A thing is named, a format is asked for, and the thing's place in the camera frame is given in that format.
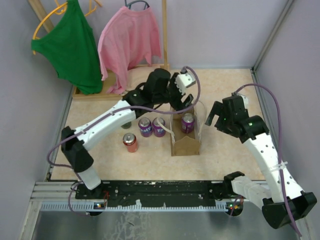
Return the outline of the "pink shirt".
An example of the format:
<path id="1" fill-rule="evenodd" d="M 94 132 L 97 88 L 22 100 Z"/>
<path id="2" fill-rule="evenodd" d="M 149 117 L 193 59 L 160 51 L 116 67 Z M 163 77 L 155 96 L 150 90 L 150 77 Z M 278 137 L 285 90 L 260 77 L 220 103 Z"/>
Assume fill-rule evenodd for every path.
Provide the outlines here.
<path id="1" fill-rule="evenodd" d="M 108 78 L 108 70 L 116 77 L 107 92 L 122 94 L 127 87 L 129 69 L 143 60 L 151 65 L 153 56 L 162 57 L 159 26 L 153 10 L 121 7 L 101 32 L 97 51 L 101 80 Z"/>

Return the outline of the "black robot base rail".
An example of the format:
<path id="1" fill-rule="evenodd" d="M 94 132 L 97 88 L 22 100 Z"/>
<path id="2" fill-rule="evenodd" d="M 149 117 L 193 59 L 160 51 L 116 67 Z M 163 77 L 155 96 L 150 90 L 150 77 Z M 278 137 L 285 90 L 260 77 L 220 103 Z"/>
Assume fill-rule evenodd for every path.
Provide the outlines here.
<path id="1" fill-rule="evenodd" d="M 210 180 L 110 180 L 93 190 L 81 183 L 75 191 L 77 200 L 102 200 L 108 207 L 134 206 L 137 200 L 144 208 L 214 207 L 216 201 L 235 196 L 223 181 Z"/>

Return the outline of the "burlap canvas tote bag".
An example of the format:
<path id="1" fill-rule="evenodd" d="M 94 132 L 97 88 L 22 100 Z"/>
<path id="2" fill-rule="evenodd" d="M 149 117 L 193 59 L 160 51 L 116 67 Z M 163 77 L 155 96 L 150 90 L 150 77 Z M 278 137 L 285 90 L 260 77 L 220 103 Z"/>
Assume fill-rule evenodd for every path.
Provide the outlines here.
<path id="1" fill-rule="evenodd" d="M 171 155 L 176 156 L 195 156 L 200 154 L 202 130 L 207 119 L 207 107 L 199 100 L 195 107 L 188 110 L 187 113 L 194 115 L 194 129 L 191 133 L 182 131 L 182 116 L 181 114 L 171 114 L 168 123 L 162 127 L 170 134 Z"/>

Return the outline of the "wooden clothes rack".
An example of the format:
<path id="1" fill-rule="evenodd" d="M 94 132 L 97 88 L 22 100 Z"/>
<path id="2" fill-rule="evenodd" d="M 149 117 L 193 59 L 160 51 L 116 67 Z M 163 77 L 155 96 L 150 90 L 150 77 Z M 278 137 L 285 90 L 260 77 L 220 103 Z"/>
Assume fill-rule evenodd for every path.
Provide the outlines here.
<path id="1" fill-rule="evenodd" d="M 37 39 L 37 33 L 41 27 L 43 27 L 48 33 L 54 28 L 53 23 L 49 18 L 51 15 L 61 15 L 67 10 L 67 3 L 64 2 L 60 4 L 57 0 L 55 1 L 56 7 L 50 13 L 47 13 L 42 2 L 40 0 L 30 0 L 28 2 L 33 9 L 34 13 L 40 20 L 39 25 L 35 29 L 32 39 Z M 168 63 L 168 38 L 167 38 L 167 2 L 162 1 L 162 44 L 163 44 L 163 63 L 155 64 L 139 64 L 134 66 L 134 68 L 162 68 L 165 70 L 170 70 L 170 64 Z M 100 100 L 118 100 L 120 98 L 117 94 L 106 93 L 109 88 L 108 82 L 103 82 L 103 90 L 101 93 L 85 95 L 77 87 L 74 87 L 72 90 L 72 100 L 73 101 L 100 101 Z"/>

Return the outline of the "green Perrier glass bottle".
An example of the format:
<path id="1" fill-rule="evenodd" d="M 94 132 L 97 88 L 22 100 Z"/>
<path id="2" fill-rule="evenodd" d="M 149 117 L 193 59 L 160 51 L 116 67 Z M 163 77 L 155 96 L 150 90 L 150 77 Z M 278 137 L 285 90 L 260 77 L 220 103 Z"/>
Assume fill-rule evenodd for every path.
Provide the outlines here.
<path id="1" fill-rule="evenodd" d="M 132 122 L 130 121 L 130 122 L 127 122 L 127 123 L 123 124 L 121 127 L 123 129 L 129 129 L 131 126 L 132 126 Z"/>

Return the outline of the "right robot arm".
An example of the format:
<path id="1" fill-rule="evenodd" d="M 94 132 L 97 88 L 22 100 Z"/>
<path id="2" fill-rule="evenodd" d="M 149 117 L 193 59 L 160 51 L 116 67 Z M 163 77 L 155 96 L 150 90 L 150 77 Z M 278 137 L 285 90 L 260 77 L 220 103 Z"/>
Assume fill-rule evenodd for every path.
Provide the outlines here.
<path id="1" fill-rule="evenodd" d="M 295 181 L 284 161 L 278 160 L 269 129 L 258 116 L 249 116 L 245 100 L 233 94 L 221 102 L 215 101 L 205 124 L 214 125 L 222 133 L 238 138 L 255 157 L 268 188 L 253 182 L 236 171 L 223 178 L 223 192 L 229 198 L 241 195 L 261 209 L 267 223 L 279 229 L 308 215 L 317 203 L 313 192 L 306 192 Z"/>

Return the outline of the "purple fanta can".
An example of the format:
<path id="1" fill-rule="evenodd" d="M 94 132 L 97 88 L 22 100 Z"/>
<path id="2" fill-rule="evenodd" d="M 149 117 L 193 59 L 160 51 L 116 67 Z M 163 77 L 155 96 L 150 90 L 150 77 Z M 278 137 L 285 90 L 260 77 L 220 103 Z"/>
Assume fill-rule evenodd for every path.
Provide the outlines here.
<path id="1" fill-rule="evenodd" d="M 153 129 L 154 135 L 160 138 L 166 134 L 166 131 L 163 129 L 163 127 L 159 123 L 161 123 L 163 126 L 166 125 L 166 122 L 162 117 L 156 117 L 152 121 L 152 129 Z"/>
<path id="2" fill-rule="evenodd" d="M 149 118 L 147 117 L 142 117 L 138 121 L 138 127 L 140 130 L 140 134 L 143 137 L 150 137 L 153 134 L 153 129 L 152 129 L 152 123 Z"/>
<path id="3" fill-rule="evenodd" d="M 189 134 L 194 130 L 195 117 L 192 113 L 185 113 L 181 118 L 181 130 L 185 134 Z"/>

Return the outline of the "grey clothes hanger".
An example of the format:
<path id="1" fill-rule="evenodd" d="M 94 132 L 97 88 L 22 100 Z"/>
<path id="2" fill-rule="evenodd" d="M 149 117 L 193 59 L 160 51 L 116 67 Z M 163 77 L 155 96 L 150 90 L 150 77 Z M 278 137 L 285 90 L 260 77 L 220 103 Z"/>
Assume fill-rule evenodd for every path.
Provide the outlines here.
<path id="1" fill-rule="evenodd" d="M 149 3 L 146 0 L 124 0 L 124 5 L 132 10 L 134 5 L 143 6 L 143 10 L 146 10 L 150 7 Z"/>

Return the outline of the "red Coca-Cola can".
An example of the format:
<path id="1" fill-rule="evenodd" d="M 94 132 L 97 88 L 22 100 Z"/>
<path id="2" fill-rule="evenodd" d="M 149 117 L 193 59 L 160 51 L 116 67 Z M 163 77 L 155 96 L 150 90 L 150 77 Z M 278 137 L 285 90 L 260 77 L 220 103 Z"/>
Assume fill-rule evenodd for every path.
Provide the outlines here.
<path id="1" fill-rule="evenodd" d="M 135 153 L 138 150 L 138 140 L 133 133 L 126 133 L 122 138 L 122 142 L 129 153 Z"/>

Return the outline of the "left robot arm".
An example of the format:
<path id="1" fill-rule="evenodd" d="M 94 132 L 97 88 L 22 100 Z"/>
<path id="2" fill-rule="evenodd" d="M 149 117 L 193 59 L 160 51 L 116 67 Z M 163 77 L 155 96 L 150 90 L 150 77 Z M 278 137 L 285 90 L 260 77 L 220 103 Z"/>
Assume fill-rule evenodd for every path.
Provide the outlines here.
<path id="1" fill-rule="evenodd" d="M 65 127 L 61 132 L 61 151 L 71 169 L 84 183 L 87 194 L 97 199 L 104 192 L 102 180 L 93 167 L 94 159 L 89 153 L 96 144 L 145 113 L 158 112 L 159 105 L 170 104 L 177 114 L 186 112 L 198 100 L 192 94 L 187 95 L 186 91 L 199 83 L 198 77 L 189 67 L 174 74 L 157 68 L 148 75 L 145 82 L 128 91 L 105 113 L 76 129 Z"/>

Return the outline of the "green tank top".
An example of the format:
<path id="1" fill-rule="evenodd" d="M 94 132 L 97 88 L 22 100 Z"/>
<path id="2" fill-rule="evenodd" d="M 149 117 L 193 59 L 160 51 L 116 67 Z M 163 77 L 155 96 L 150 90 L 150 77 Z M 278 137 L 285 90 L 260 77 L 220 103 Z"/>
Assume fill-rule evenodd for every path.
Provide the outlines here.
<path id="1" fill-rule="evenodd" d="M 93 30 L 77 0 L 68 0 L 61 20 L 47 35 L 31 41 L 31 49 L 42 54 L 58 78 L 69 81 L 83 94 L 102 91 L 100 60 Z"/>

